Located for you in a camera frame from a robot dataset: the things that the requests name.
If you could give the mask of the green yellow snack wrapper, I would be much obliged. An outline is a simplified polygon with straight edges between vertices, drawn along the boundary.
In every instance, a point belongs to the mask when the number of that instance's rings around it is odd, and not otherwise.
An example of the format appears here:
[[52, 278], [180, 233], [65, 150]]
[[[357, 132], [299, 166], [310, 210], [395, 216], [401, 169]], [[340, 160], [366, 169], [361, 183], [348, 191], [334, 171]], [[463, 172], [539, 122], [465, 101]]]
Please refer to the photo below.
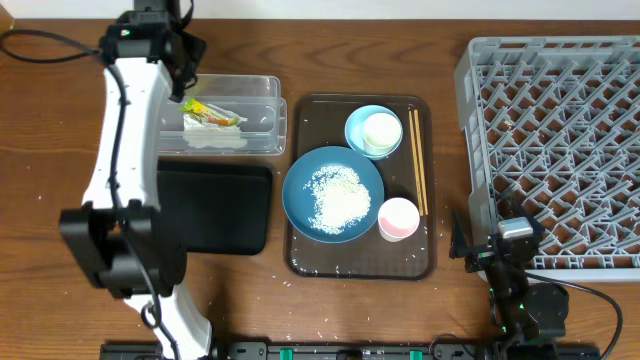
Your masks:
[[225, 115], [213, 107], [207, 106], [194, 98], [188, 99], [181, 107], [181, 111], [188, 114], [201, 124], [213, 124], [223, 127], [234, 126], [239, 122], [238, 116]]

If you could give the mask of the pink cup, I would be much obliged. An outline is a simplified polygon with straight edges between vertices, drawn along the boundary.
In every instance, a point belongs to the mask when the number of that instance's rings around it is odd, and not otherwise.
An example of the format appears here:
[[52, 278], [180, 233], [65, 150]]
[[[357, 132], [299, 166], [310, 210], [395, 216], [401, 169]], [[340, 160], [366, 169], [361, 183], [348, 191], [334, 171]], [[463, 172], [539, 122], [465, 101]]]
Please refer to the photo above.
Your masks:
[[378, 228], [383, 239], [399, 242], [411, 236], [420, 224], [418, 207], [405, 198], [391, 198], [378, 211]]

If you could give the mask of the white tissue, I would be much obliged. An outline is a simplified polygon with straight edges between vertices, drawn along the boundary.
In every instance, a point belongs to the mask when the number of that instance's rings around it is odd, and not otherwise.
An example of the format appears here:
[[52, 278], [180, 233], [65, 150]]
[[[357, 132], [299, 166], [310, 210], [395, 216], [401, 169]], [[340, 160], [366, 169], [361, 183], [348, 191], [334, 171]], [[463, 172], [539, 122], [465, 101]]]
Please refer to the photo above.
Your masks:
[[241, 136], [237, 125], [221, 126], [216, 124], [202, 124], [191, 115], [183, 116], [183, 139], [192, 147], [202, 149], [231, 148], [239, 149], [247, 145], [248, 141]]

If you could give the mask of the white cup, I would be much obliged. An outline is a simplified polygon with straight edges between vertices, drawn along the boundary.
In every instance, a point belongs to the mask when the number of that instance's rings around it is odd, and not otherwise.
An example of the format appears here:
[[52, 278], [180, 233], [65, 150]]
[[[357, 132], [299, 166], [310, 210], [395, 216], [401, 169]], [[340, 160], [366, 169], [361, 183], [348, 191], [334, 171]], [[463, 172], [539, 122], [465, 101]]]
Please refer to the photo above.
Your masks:
[[387, 113], [375, 113], [367, 117], [363, 127], [364, 151], [372, 156], [389, 153], [402, 136], [398, 119]]

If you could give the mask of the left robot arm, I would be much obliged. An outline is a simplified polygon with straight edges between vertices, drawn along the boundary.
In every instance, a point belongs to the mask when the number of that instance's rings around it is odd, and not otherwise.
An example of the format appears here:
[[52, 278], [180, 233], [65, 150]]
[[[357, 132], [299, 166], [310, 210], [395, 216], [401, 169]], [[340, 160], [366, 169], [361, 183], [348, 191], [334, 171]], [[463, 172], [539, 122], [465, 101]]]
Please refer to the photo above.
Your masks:
[[206, 49], [185, 30], [191, 17], [178, 0], [137, 1], [107, 28], [99, 151], [80, 207], [59, 222], [89, 283], [136, 310], [166, 359], [212, 356], [212, 325], [184, 283], [186, 248], [158, 228], [160, 110], [196, 82]]

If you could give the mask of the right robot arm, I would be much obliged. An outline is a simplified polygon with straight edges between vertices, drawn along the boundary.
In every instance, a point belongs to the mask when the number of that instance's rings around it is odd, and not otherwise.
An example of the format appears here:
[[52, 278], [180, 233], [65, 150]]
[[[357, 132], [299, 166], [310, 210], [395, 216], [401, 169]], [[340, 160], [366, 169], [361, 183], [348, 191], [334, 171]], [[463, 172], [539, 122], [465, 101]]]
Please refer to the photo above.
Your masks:
[[449, 257], [465, 260], [468, 273], [483, 272], [490, 286], [490, 309], [504, 338], [492, 345], [495, 359], [557, 359], [555, 339], [566, 335], [568, 292], [549, 282], [530, 283], [523, 269], [538, 253], [544, 227], [524, 210], [499, 223], [482, 245], [470, 246], [453, 218]]

